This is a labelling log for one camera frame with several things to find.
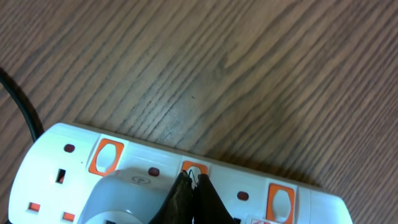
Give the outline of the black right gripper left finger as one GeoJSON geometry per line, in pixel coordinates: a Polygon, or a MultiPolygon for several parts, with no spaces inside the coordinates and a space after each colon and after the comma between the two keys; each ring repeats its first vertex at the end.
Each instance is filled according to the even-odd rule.
{"type": "Polygon", "coordinates": [[[150,224],[192,224],[193,189],[192,179],[186,171],[177,176],[161,208],[150,224]]]}

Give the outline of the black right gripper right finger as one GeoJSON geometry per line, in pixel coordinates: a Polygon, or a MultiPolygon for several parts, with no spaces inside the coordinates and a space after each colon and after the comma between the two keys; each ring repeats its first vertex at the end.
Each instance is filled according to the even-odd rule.
{"type": "Polygon", "coordinates": [[[198,176],[193,190],[194,224],[236,224],[229,214],[208,175],[198,176]]]}

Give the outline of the white power strip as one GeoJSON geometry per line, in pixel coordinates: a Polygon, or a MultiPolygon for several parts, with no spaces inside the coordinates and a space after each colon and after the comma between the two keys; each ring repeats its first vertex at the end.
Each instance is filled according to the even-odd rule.
{"type": "Polygon", "coordinates": [[[351,223],[342,198],[314,186],[89,126],[58,123],[29,149],[12,185],[9,223],[78,223],[95,184],[117,170],[206,174],[236,223],[351,223]]]}

